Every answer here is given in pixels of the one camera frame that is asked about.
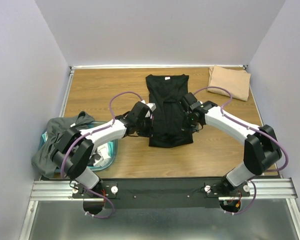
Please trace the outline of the black t shirt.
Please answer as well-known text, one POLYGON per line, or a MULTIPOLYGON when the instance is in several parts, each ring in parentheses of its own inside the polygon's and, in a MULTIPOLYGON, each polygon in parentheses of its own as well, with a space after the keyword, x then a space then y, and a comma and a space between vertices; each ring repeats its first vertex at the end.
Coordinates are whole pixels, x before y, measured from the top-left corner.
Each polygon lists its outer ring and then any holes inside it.
POLYGON ((149 146, 174 148, 193 143, 192 130, 180 100, 188 93, 189 76, 148 75, 145 78, 149 102, 154 103, 149 146))

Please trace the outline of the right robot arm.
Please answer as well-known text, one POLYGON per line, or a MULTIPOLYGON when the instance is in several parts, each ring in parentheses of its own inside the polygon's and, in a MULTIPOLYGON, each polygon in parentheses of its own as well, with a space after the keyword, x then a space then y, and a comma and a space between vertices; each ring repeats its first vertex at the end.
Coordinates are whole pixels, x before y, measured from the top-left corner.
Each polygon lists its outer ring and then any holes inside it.
POLYGON ((224 175, 220 182, 205 188, 207 193, 231 196, 247 180, 265 173, 282 157, 274 129, 241 120, 212 101, 201 102, 191 92, 180 100, 187 121, 194 132, 199 126, 215 127, 243 145, 243 162, 224 175))

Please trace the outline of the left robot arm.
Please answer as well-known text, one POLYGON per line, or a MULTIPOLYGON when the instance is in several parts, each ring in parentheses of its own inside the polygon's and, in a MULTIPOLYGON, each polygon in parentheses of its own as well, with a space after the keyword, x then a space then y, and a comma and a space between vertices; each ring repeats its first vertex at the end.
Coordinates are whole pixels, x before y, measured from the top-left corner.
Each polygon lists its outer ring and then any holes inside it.
POLYGON ((83 130, 71 127, 61 136, 50 158, 61 175, 80 183, 89 197, 97 197, 101 191, 101 179, 88 167, 91 156, 99 146, 108 142, 132 134, 148 137, 155 109, 155 103, 138 101, 132 110, 97 127, 83 130))

